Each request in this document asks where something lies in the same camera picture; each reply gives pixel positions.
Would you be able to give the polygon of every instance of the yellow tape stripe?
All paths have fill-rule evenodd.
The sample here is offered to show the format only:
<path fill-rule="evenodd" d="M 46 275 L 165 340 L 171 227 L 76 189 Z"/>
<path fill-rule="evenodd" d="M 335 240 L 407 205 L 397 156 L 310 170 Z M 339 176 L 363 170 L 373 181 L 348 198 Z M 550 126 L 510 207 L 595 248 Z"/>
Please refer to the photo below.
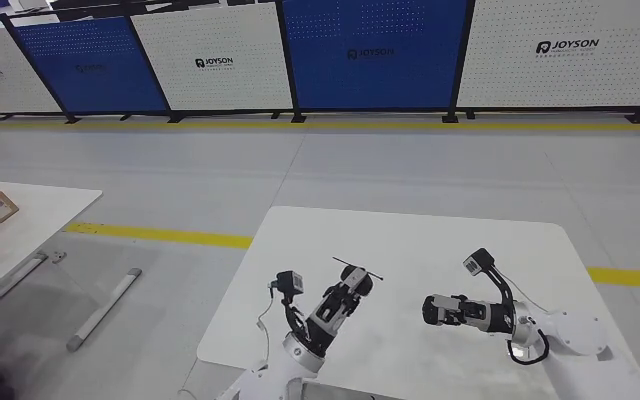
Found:
<path fill-rule="evenodd" d="M 69 225 L 65 231 L 89 235 L 189 243 L 203 246 L 232 247 L 236 249 L 248 249 L 253 240 L 253 238 L 248 236 L 91 223 L 74 223 Z M 640 271 L 603 267 L 588 267 L 587 270 L 595 283 L 640 286 Z"/>
<path fill-rule="evenodd" d="M 47 130 L 185 130 L 215 128 L 252 128 L 252 129 L 365 129 L 365 130 L 533 130 L 533 131 L 636 131 L 640 124 L 621 122 L 619 124 L 554 124 L 554 123 L 482 123 L 461 122 L 443 124 L 439 122 L 322 122 L 308 121 L 304 124 L 290 122 L 261 121 L 183 121 L 179 124 L 164 122 L 97 122 L 84 121 L 65 125 L 62 122 L 1 122 L 0 129 L 47 129 Z"/>
<path fill-rule="evenodd" d="M 203 246 L 232 247 L 236 249 L 248 249 L 251 245 L 251 241 L 253 240 L 253 238 L 248 236 L 89 223 L 71 224 L 65 229 L 65 232 L 144 240 L 159 240 L 163 242 L 190 243 Z"/>
<path fill-rule="evenodd" d="M 610 285 L 640 286 L 640 271 L 628 269 L 613 269 L 603 267 L 587 268 L 591 279 L 595 283 Z"/>

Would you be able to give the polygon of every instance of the perforated wall panel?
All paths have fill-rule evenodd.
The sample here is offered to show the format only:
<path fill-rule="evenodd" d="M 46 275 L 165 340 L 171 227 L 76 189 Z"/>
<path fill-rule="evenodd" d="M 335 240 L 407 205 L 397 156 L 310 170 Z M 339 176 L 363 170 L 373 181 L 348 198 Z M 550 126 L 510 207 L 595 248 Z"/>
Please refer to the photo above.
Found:
<path fill-rule="evenodd" d="M 165 110 L 124 18 L 31 25 L 16 30 L 70 112 Z"/>
<path fill-rule="evenodd" d="M 274 3 L 133 17 L 174 110 L 290 109 Z"/>
<path fill-rule="evenodd" d="M 300 107 L 447 107 L 466 5 L 466 0 L 285 1 Z"/>
<path fill-rule="evenodd" d="M 640 105 L 640 2 L 477 0 L 459 107 Z"/>
<path fill-rule="evenodd" d="M 0 29 L 0 113 L 60 112 L 6 29 Z"/>

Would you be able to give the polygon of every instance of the cardboard box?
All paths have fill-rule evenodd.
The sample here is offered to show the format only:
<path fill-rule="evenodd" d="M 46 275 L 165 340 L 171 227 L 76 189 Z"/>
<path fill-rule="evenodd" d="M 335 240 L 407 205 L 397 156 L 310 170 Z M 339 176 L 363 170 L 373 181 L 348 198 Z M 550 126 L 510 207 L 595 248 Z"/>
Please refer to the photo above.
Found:
<path fill-rule="evenodd" d="M 16 206 L 7 195 L 0 192 L 0 223 L 6 221 L 7 218 L 17 213 L 18 210 L 18 206 Z"/>

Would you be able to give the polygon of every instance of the floor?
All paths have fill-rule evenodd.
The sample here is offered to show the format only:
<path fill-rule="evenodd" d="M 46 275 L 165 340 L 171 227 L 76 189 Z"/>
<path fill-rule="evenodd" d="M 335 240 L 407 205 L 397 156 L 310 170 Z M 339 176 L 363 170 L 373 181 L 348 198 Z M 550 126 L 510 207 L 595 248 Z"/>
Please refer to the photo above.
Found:
<path fill-rule="evenodd" d="M 256 118 L 266 126 L 2 122 L 0 181 L 102 189 L 85 222 L 246 236 L 273 205 L 553 222 L 586 266 L 640 269 L 640 131 L 609 129 L 630 127 L 619 116 L 487 116 L 413 130 L 393 126 L 411 117 L 317 116 L 286 128 Z M 482 123 L 519 125 L 474 129 Z M 196 348 L 243 250 L 74 233 L 47 247 L 67 259 L 41 265 L 0 301 L 0 367 L 20 399 L 189 399 L 183 387 L 212 399 L 238 374 L 197 362 Z M 111 290 L 131 267 L 142 279 L 68 354 L 95 304 L 61 268 Z M 598 289 L 640 359 L 640 288 Z"/>

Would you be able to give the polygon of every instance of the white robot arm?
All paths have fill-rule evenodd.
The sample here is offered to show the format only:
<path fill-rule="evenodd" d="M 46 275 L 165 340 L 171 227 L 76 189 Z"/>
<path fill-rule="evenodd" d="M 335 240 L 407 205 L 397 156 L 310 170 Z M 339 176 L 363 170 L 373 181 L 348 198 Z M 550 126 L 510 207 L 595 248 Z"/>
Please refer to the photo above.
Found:
<path fill-rule="evenodd" d="M 560 400 L 632 400 L 640 394 L 640 372 L 612 345 L 601 321 L 566 311 L 548 313 L 513 300 L 511 289 L 485 250 L 464 266 L 472 275 L 486 274 L 502 294 L 501 303 L 472 301 L 466 296 L 428 296 L 422 308 L 430 325 L 471 325 L 509 336 L 511 359 L 521 365 L 541 363 Z M 533 347 L 538 357 L 523 361 L 512 343 Z"/>
<path fill-rule="evenodd" d="M 302 277 L 293 271 L 277 275 L 269 290 L 272 298 L 273 289 L 283 293 L 282 304 L 291 331 L 282 346 L 274 349 L 268 363 L 261 361 L 244 371 L 216 400 L 301 399 L 302 380 L 318 376 L 338 329 L 358 307 L 360 298 L 373 288 L 371 276 L 382 279 L 362 267 L 345 264 L 341 281 L 325 291 L 322 301 L 306 320 L 293 305 L 293 297 L 303 292 Z"/>

